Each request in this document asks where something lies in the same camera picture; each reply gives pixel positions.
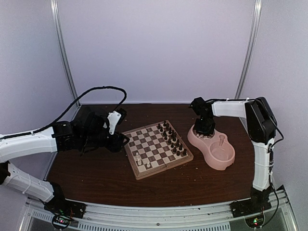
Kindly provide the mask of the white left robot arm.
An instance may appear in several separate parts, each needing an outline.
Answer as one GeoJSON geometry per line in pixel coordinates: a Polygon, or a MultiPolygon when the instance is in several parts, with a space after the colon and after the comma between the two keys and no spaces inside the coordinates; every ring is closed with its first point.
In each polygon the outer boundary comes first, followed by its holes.
{"type": "Polygon", "coordinates": [[[127,112],[120,108],[99,114],[87,109],[73,121],[53,122],[46,128],[0,137],[0,182],[40,199],[59,214],[69,210],[61,186],[41,181],[14,166],[10,160],[39,153],[78,150],[81,154],[105,147],[119,152],[129,138],[116,131],[127,112]]]}

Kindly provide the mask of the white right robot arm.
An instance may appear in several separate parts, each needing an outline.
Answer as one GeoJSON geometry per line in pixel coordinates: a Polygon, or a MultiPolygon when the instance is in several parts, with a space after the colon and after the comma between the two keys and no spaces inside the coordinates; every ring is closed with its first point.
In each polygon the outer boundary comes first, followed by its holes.
{"type": "Polygon", "coordinates": [[[187,138],[204,156],[213,169],[225,170],[235,160],[235,149],[226,134],[215,129],[215,117],[243,118],[255,153],[255,173],[247,209],[257,212],[264,207],[271,191],[273,148],[277,121],[264,97],[245,100],[195,98],[190,108],[199,116],[187,138]]]}

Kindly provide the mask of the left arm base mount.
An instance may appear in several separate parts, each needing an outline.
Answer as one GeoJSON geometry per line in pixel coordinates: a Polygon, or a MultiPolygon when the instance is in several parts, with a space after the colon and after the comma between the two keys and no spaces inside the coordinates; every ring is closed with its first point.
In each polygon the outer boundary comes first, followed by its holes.
{"type": "Polygon", "coordinates": [[[44,209],[54,215],[60,215],[67,218],[83,218],[86,205],[80,202],[65,200],[63,203],[55,204],[53,202],[43,202],[44,209]]]}

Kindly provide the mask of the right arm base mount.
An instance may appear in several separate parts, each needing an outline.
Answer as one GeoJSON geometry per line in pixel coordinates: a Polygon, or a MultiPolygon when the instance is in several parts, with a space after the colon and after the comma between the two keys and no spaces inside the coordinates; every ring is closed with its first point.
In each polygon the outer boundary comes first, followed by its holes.
{"type": "Polygon", "coordinates": [[[270,202],[264,202],[260,205],[255,205],[251,199],[233,201],[230,203],[230,209],[234,218],[261,213],[262,211],[271,208],[272,206],[270,202]]]}

